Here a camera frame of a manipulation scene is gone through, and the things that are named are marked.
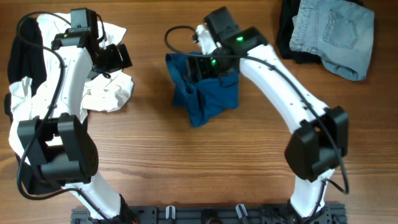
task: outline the blue cloth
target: blue cloth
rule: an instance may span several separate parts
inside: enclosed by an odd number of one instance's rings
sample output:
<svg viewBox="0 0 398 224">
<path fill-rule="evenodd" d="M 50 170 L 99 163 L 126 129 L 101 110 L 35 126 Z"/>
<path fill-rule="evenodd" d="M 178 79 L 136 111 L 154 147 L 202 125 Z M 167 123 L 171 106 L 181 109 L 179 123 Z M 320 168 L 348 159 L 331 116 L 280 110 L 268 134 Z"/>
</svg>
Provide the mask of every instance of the blue cloth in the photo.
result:
<svg viewBox="0 0 398 224">
<path fill-rule="evenodd" d="M 191 125 L 200 127 L 225 109 L 238 107 L 239 72 L 221 78 L 207 78 L 192 83 L 184 79 L 189 77 L 185 61 L 187 56 L 167 54 L 166 64 L 172 81 L 175 83 L 173 104 L 187 109 Z"/>
<path fill-rule="evenodd" d="M 319 55 L 329 71 L 366 78 L 372 54 L 374 13 L 344 0 L 302 0 L 290 49 Z"/>
</svg>

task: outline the clothing pile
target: clothing pile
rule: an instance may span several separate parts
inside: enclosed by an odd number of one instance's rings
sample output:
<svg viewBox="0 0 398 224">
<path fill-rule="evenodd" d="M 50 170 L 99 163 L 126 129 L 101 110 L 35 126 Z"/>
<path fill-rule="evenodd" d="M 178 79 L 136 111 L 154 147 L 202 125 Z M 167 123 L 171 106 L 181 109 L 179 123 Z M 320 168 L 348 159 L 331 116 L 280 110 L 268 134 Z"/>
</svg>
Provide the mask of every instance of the clothing pile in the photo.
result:
<svg viewBox="0 0 398 224">
<path fill-rule="evenodd" d="M 70 21 L 70 14 L 57 13 L 57 15 Z M 99 46 L 105 48 L 109 44 L 119 44 L 126 29 L 105 22 L 103 25 L 106 38 L 99 43 Z M 20 30 L 21 36 L 25 39 L 51 48 L 55 35 L 64 32 L 69 27 L 66 22 L 54 16 L 42 14 L 37 20 L 27 18 Z M 102 36 L 100 22 L 98 28 L 99 36 Z M 10 93 L 4 100 L 4 110 L 10 116 L 12 123 L 9 142 L 13 150 L 18 155 L 22 155 L 24 149 L 17 136 L 18 124 L 20 121 L 32 119 L 37 115 L 42 118 L 42 115 L 47 112 L 46 104 L 52 98 L 49 93 L 53 91 L 51 88 L 54 88 L 48 84 L 48 80 L 59 75 L 59 62 L 54 54 L 31 47 L 16 37 L 12 45 L 7 72 L 11 85 Z M 98 75 L 94 79 L 87 80 L 81 96 L 80 114 L 76 116 L 86 126 L 89 110 L 111 112 L 120 109 L 130 98 L 133 86 L 131 77 L 122 71 L 110 73 L 110 78 Z"/>
<path fill-rule="evenodd" d="M 190 78 L 192 74 L 187 69 L 187 58 L 186 55 L 167 54 L 166 64 L 175 83 L 173 105 L 184 106 L 191 125 L 198 128 L 224 110 L 239 106 L 239 72 L 231 69 L 218 78 L 193 82 Z"/>
<path fill-rule="evenodd" d="M 358 0 L 283 0 L 277 46 L 284 59 L 320 63 L 352 81 L 366 78 L 374 13 Z"/>
</svg>

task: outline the wooden table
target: wooden table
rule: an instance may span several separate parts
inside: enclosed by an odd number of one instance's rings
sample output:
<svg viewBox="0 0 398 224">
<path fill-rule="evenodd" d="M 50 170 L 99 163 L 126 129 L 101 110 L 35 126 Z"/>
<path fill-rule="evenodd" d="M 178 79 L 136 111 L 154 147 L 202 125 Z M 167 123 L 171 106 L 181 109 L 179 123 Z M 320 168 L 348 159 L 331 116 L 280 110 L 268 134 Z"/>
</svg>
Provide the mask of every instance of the wooden table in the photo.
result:
<svg viewBox="0 0 398 224">
<path fill-rule="evenodd" d="M 119 111 L 90 114 L 89 134 L 99 150 L 99 170 L 129 205 L 260 205 L 289 199 L 294 174 L 284 150 L 290 133 L 278 112 L 242 78 L 238 109 L 225 111 L 202 128 L 191 128 L 184 109 L 172 106 L 174 85 L 164 62 L 170 51 L 163 42 L 168 28 L 196 26 L 212 10 L 228 6 L 242 28 L 256 26 L 274 45 L 280 1 L 74 1 L 0 1 L 1 96 L 9 91 L 6 71 L 17 21 L 31 11 L 88 7 L 104 21 L 127 29 L 123 42 L 134 66 L 125 73 L 136 84 L 134 93 Z M 326 199 L 345 203 L 350 223 L 396 223 L 398 2 L 364 2 L 376 13 L 366 81 L 342 79 L 322 65 L 284 63 L 315 96 L 349 114 L 345 164 L 351 193 L 344 196 L 330 187 Z M 177 32 L 170 41 L 182 50 L 197 49 L 189 35 Z M 0 223 L 68 223 L 70 210 L 81 208 L 70 194 L 41 202 L 19 195 L 17 162 L 8 143 L 9 118 L 3 114 L 0 119 Z M 342 184 L 339 170 L 333 180 Z"/>
</svg>

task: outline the black cloth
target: black cloth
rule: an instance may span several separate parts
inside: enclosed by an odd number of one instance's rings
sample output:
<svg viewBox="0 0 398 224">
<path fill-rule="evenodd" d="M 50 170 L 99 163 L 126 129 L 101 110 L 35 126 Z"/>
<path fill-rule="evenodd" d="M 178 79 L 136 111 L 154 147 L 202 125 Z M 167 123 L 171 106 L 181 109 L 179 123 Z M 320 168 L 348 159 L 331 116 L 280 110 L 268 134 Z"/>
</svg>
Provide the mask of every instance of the black cloth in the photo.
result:
<svg viewBox="0 0 398 224">
<path fill-rule="evenodd" d="M 43 45 L 42 33 L 34 18 L 27 18 L 22 23 L 21 36 L 35 44 Z M 15 37 L 7 74 L 10 84 L 19 82 L 24 77 L 31 78 L 32 96 L 34 96 L 38 87 L 47 79 L 43 50 L 27 45 Z"/>
<path fill-rule="evenodd" d="M 294 52 L 289 47 L 294 25 L 292 18 L 299 13 L 300 0 L 283 0 L 279 18 L 279 31 L 276 44 L 283 59 L 293 59 L 296 63 L 320 63 L 321 58 L 306 52 Z"/>
</svg>

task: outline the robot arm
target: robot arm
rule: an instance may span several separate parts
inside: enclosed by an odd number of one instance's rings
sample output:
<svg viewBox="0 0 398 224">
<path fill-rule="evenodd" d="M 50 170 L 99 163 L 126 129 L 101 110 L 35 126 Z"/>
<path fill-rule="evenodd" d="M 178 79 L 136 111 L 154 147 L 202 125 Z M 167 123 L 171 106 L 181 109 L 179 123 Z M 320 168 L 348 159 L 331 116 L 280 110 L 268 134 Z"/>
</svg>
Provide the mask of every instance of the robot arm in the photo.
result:
<svg viewBox="0 0 398 224">
<path fill-rule="evenodd" d="M 32 115 L 37 117 L 18 125 L 17 135 L 25 149 L 37 126 L 45 122 L 43 131 L 27 155 L 30 166 L 24 164 L 22 183 L 31 195 L 80 189 L 71 193 L 87 207 L 94 220 L 108 218 L 127 223 L 133 215 L 126 210 L 128 206 L 122 196 L 97 172 L 96 146 L 80 123 L 86 80 L 132 65 L 125 45 L 111 44 L 106 49 L 99 47 L 96 18 L 96 13 L 89 9 L 72 10 L 71 28 L 64 34 L 57 34 L 52 42 L 52 50 L 63 58 L 65 65 L 63 82 L 50 119 L 40 120 L 48 110 L 60 75 L 59 68 L 50 68 L 46 93 L 37 94 L 33 101 Z M 55 137 L 61 141 L 49 143 Z"/>
<path fill-rule="evenodd" d="M 205 23 L 208 30 L 199 25 L 195 36 L 202 54 L 214 55 L 212 60 L 216 62 L 213 64 L 221 67 L 218 70 L 239 67 L 240 72 L 257 85 L 275 106 L 292 133 L 285 151 L 286 160 L 297 175 L 290 207 L 298 223 L 307 222 L 324 206 L 325 179 L 329 179 L 339 165 L 337 155 L 325 137 L 325 130 L 319 128 L 319 119 L 326 123 L 327 131 L 333 136 L 343 157 L 347 153 L 346 113 L 340 107 L 329 109 L 305 89 L 278 59 L 265 37 L 253 27 L 241 31 L 225 7 L 213 11 L 205 18 Z M 234 61 L 228 58 L 229 55 L 242 57 Z M 303 102 L 293 86 L 308 104 Z"/>
</svg>

